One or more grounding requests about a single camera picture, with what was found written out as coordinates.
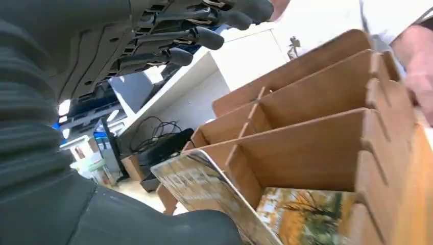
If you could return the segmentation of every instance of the computer monitor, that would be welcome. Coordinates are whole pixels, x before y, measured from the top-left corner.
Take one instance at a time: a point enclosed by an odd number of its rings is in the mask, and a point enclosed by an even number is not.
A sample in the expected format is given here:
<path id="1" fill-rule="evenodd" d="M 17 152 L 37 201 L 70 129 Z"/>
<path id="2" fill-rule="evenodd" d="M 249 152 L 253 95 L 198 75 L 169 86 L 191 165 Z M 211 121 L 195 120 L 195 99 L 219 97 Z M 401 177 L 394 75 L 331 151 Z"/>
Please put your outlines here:
<path id="1" fill-rule="evenodd" d="M 104 157 L 104 155 L 107 154 L 106 151 L 110 151 L 113 153 L 114 158 L 119 166 L 120 172 L 122 176 L 120 176 L 117 179 L 117 182 L 129 178 L 129 174 L 125 169 L 125 166 L 123 166 L 121 161 L 121 152 L 119 150 L 119 147 L 116 142 L 116 138 L 114 135 L 110 132 L 110 129 L 107 125 L 107 119 L 101 118 L 99 119 L 98 123 L 96 124 L 94 130 L 93 130 L 93 136 L 95 138 L 95 141 L 98 145 L 99 151 L 101 153 L 101 156 Z"/>

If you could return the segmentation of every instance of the book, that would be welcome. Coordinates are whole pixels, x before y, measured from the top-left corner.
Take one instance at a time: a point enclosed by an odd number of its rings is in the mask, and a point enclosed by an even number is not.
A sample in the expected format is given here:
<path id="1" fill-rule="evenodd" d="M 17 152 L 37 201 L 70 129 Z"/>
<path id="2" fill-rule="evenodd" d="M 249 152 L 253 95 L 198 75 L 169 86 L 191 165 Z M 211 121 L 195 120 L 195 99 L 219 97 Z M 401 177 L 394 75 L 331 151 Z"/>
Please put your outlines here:
<path id="1" fill-rule="evenodd" d="M 355 202 L 354 192 L 268 187 L 257 214 L 285 245 L 344 245 Z"/>

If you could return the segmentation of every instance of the white shirt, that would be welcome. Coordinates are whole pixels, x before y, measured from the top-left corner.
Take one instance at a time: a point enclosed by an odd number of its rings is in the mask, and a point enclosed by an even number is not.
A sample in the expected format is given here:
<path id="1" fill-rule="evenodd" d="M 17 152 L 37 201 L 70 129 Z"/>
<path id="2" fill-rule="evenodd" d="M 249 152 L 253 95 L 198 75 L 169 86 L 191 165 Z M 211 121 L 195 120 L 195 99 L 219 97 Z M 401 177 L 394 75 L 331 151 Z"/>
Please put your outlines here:
<path id="1" fill-rule="evenodd" d="M 283 53 L 295 36 L 299 55 L 350 29 L 389 45 L 410 25 L 432 17 L 432 10 L 433 0 L 292 0 L 272 32 Z"/>

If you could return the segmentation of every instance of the black device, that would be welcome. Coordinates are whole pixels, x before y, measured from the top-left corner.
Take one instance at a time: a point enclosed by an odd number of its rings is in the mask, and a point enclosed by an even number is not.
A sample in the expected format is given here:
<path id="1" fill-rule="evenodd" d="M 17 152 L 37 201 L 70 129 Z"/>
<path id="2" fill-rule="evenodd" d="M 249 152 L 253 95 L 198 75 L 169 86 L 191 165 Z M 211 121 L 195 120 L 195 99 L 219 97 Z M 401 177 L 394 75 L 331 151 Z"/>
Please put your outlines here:
<path id="1" fill-rule="evenodd" d="M 148 173 L 144 180 L 141 181 L 142 187 L 151 192 L 156 190 L 159 185 L 159 180 L 150 168 L 165 160 L 173 158 L 180 154 L 185 144 L 191 139 L 194 130 L 185 129 L 173 135 L 159 138 L 158 141 L 144 152 L 137 154 L 137 161 L 144 173 Z"/>
<path id="2" fill-rule="evenodd" d="M 99 152 L 103 157 L 103 151 L 112 151 L 114 157 L 116 159 L 117 164 L 119 165 L 119 169 L 121 170 L 122 176 L 117 179 L 117 182 L 128 179 L 129 173 L 126 171 L 125 166 L 123 166 L 121 161 L 121 152 L 119 147 L 117 146 L 116 139 L 114 135 L 110 132 L 108 128 L 107 119 L 101 118 L 96 124 L 93 130 L 93 136 L 95 138 L 96 143 L 98 144 Z"/>

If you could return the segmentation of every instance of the wooden compartment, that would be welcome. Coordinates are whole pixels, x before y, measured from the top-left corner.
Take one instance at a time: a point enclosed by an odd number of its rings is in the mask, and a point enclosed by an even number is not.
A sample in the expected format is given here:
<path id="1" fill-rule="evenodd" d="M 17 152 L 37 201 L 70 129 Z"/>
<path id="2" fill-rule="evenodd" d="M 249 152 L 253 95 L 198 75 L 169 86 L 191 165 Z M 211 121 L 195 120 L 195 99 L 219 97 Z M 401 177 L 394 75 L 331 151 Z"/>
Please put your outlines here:
<path id="1" fill-rule="evenodd" d="M 415 125 L 415 115 L 405 87 L 390 80 L 381 55 L 371 50 L 360 52 L 263 96 L 213 123 L 230 127 L 228 124 L 233 121 L 227 118 L 235 118 L 251 109 L 248 120 L 239 122 L 236 129 L 239 131 L 243 124 L 238 135 L 245 137 L 362 107 L 377 112 L 378 121 L 393 150 L 395 169 L 389 173 L 392 173 L 393 181 L 399 184 L 410 154 L 409 140 Z M 227 145 L 217 143 L 201 149 L 224 167 L 231 151 Z"/>
<path id="2" fill-rule="evenodd" d="M 266 187 L 356 192 L 379 237 L 389 239 L 399 187 L 377 111 L 355 109 L 223 144 L 232 147 L 223 170 L 254 209 Z"/>
<path id="3" fill-rule="evenodd" d="M 365 32 L 350 30 L 214 101 L 212 104 L 213 111 L 217 117 L 220 117 L 256 99 L 264 86 L 276 91 L 358 52 L 371 48 Z"/>
<path id="4" fill-rule="evenodd" d="M 266 88 L 263 87 L 259 98 L 266 94 L 266 91 Z M 191 142 L 183 150 L 201 148 L 270 129 L 263 111 L 252 102 L 198 127 L 191 137 Z"/>

